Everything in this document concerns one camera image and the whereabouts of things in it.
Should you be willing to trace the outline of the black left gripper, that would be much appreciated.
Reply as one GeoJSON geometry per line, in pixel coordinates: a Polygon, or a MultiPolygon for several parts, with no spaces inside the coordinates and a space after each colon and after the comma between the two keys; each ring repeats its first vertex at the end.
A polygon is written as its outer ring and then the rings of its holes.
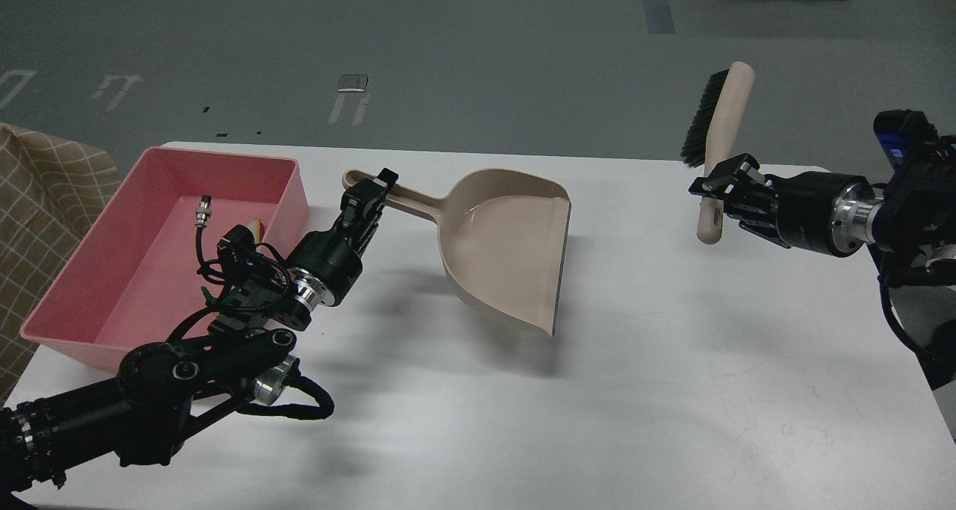
{"type": "Polygon", "coordinates": [[[307,232],[285,258],[296,288],[294,298],[301,305],[334,307],[344,301],[361,275],[361,257],[378,231],[387,197],[397,180],[399,174],[390,169],[376,175],[363,174],[342,198],[339,222],[344,230],[307,232]]]}

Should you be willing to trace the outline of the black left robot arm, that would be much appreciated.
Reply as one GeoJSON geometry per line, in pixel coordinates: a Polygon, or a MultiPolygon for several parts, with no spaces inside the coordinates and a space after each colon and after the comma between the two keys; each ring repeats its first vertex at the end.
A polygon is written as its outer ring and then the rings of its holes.
{"type": "Polygon", "coordinates": [[[230,414],[324,420],[335,402],[301,373],[296,333],[318,306],[335,307],[361,275],[397,173],[384,169],[344,191],[329,230],[311,231],[290,255],[237,225],[209,261],[202,250],[210,196],[196,210],[198,274],[220,286],[163,342],[127,353],[115,377],[2,409],[2,507],[18,493],[61,487],[68,469],[115,453],[120,465],[163,465],[189,438],[230,414]]]}

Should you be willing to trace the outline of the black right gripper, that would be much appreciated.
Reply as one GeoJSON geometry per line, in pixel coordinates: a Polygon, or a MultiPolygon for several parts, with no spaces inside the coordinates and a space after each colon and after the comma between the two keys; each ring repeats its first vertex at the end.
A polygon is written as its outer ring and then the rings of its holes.
{"type": "Polygon", "coordinates": [[[878,197],[863,176],[768,176],[754,156],[739,154],[697,177],[689,193],[723,202],[724,214],[741,230],[784,249],[847,258],[875,244],[878,197]]]}

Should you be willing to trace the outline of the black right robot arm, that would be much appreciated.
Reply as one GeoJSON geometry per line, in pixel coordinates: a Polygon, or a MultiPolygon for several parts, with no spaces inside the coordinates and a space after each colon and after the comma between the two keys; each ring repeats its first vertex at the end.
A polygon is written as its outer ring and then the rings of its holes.
{"type": "Polygon", "coordinates": [[[739,154],[695,179],[689,192],[717,199],[742,230],[786,249],[846,258],[867,248],[895,336],[917,356],[953,368],[954,341],[916,342],[889,293],[954,288],[954,137],[939,135],[918,110],[880,112],[873,131],[893,170],[885,184],[824,171],[765,175],[754,156],[739,154]]]}

